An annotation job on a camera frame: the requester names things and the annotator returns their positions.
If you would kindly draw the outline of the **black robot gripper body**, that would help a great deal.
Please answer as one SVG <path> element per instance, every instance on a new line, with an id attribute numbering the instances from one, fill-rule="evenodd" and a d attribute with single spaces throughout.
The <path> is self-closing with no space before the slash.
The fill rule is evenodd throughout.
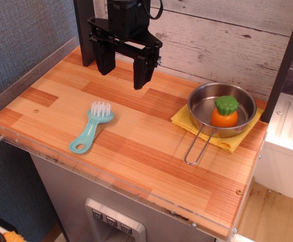
<path id="1" fill-rule="evenodd" d="M 154 67 L 161 64 L 161 41 L 148 27 L 150 20 L 157 20 L 163 13 L 163 2 L 156 16 L 151 15 L 151 1 L 107 1 L 108 18 L 91 17 L 92 37 L 110 43 L 115 53 L 129 58 L 144 56 Z"/>

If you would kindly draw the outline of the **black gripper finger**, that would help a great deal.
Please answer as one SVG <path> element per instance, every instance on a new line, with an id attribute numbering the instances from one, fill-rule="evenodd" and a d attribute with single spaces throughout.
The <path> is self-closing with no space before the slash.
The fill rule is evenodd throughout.
<path id="1" fill-rule="evenodd" d="M 144 56 L 138 56 L 133 63 L 133 81 L 134 89 L 141 89 L 152 78 L 154 64 Z"/>
<path id="2" fill-rule="evenodd" d="M 91 43 L 98 70 L 102 75 L 107 75 L 116 67 L 115 51 L 107 41 L 101 41 L 92 37 Z"/>

